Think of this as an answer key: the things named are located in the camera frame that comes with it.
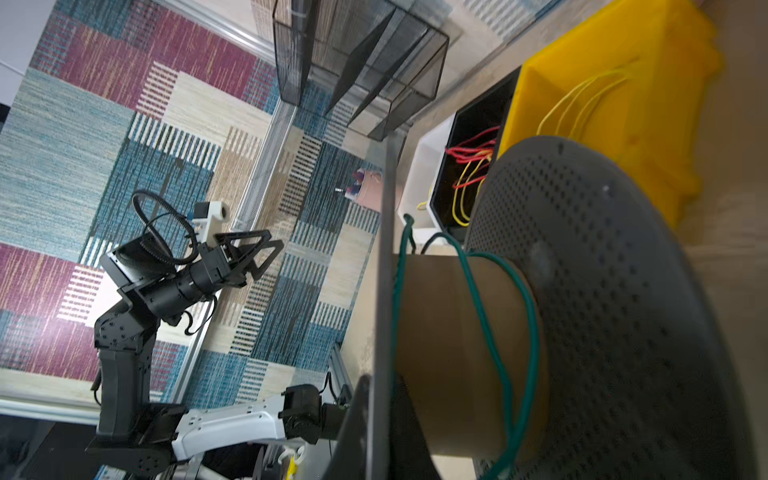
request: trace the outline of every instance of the green wire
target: green wire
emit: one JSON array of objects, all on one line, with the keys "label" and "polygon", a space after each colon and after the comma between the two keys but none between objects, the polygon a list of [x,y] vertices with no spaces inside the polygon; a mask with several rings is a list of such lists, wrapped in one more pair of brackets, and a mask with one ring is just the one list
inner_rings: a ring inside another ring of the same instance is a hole
[{"label": "green wire", "polygon": [[[403,229],[402,238],[400,240],[400,252],[399,252],[399,258],[398,258],[398,265],[397,265],[395,289],[392,295],[392,308],[393,308],[392,334],[394,335],[394,340],[392,342],[393,352],[395,349],[395,344],[397,342],[397,331],[398,331],[398,324],[399,324],[399,317],[400,317],[400,304],[402,301],[402,285],[403,285],[403,281],[405,279],[405,274],[406,274],[405,269],[406,269],[407,246],[409,241],[411,244],[413,244],[413,239],[412,239],[413,218],[408,214],[406,214],[404,218],[406,220],[406,226]],[[493,253],[470,253],[469,254],[470,257],[485,258],[499,265],[515,282],[515,285],[517,286],[517,288],[520,289],[520,293],[522,294],[523,299],[525,301],[525,310],[528,317],[528,330],[531,334],[531,359],[530,359],[530,362],[528,363],[528,376],[525,384],[525,394],[523,395],[522,408],[520,411],[520,419],[518,421],[518,424],[515,425],[513,422],[513,412],[512,412],[512,402],[514,399],[512,384],[509,381],[509,375],[507,374],[507,370],[504,367],[504,363],[502,362],[500,355],[498,354],[498,350],[496,349],[496,344],[493,340],[493,332],[491,331],[491,328],[488,324],[488,317],[485,314],[485,308],[482,305],[480,292],[478,290],[477,284],[475,283],[475,278],[473,277],[472,271],[469,268],[469,263],[467,261],[466,253],[462,249],[461,244],[455,238],[448,235],[447,233],[438,232],[435,235],[433,235],[424,245],[424,247],[422,248],[422,254],[424,254],[424,252],[429,248],[432,242],[438,238],[445,238],[454,247],[454,249],[456,250],[456,253],[458,254],[458,260],[462,265],[462,270],[464,271],[464,275],[467,279],[467,284],[469,286],[469,292],[472,295],[472,302],[475,304],[475,309],[477,310],[478,317],[480,319],[480,325],[483,330],[483,334],[485,335],[485,342],[488,345],[488,351],[491,353],[491,357],[493,358],[494,364],[496,366],[496,370],[498,372],[498,377],[502,382],[502,398],[503,398],[502,413],[504,417],[505,434],[507,437],[507,449],[499,458],[499,460],[491,467],[491,469],[488,470],[485,473],[485,475],[482,476],[482,480],[492,480],[493,478],[497,478],[498,475],[505,468],[510,466],[515,461],[515,457],[517,457],[518,450],[520,449],[522,440],[525,437],[525,429],[528,426],[528,418],[530,417],[531,409],[533,407],[533,400],[536,392],[536,382],[538,378],[538,357],[539,357],[538,324],[536,323],[536,309],[533,302],[533,298],[531,294],[528,292],[528,288],[526,287],[525,283],[522,281],[522,279],[518,275],[517,271],[511,268],[509,264],[506,263],[501,257],[498,257]]]}]

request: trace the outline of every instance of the gray perforated panel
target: gray perforated panel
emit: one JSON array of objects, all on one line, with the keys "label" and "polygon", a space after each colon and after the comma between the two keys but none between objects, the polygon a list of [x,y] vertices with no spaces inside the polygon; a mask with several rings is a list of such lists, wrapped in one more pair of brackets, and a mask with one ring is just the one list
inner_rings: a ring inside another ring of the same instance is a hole
[{"label": "gray perforated panel", "polygon": [[673,235],[610,160],[559,137],[514,146],[483,185],[466,247],[515,262],[541,309],[550,423],[514,477],[755,475],[713,314]]}]

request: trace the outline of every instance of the brown cardboard cylinder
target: brown cardboard cylinder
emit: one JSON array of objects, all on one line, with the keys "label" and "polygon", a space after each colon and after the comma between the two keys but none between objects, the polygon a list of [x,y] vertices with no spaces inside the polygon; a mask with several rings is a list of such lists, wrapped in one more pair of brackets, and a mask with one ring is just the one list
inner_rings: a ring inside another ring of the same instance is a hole
[{"label": "brown cardboard cylinder", "polygon": [[[517,422],[531,348],[525,302],[501,267],[484,258],[468,261],[512,383]],[[517,462],[536,453],[548,421],[547,354],[537,321],[539,374]],[[408,256],[395,368],[433,455],[496,459],[503,453],[502,384],[458,257]]]}]

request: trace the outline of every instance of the yellow bin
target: yellow bin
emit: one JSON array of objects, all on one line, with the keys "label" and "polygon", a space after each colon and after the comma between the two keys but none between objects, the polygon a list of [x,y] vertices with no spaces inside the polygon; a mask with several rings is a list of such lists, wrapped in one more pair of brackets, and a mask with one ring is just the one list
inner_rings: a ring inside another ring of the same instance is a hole
[{"label": "yellow bin", "polygon": [[690,0],[616,0],[525,62],[499,153],[571,137],[632,177],[671,227],[697,194],[691,148],[714,25]]}]

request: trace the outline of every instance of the black wire mesh basket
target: black wire mesh basket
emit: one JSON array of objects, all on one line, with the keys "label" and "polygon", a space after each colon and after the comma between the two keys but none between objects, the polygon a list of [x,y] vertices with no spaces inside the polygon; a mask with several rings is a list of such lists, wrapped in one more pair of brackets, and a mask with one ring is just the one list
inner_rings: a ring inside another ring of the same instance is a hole
[{"label": "black wire mesh basket", "polygon": [[276,0],[273,20],[287,103],[381,141],[435,99],[449,38],[391,2]]}]

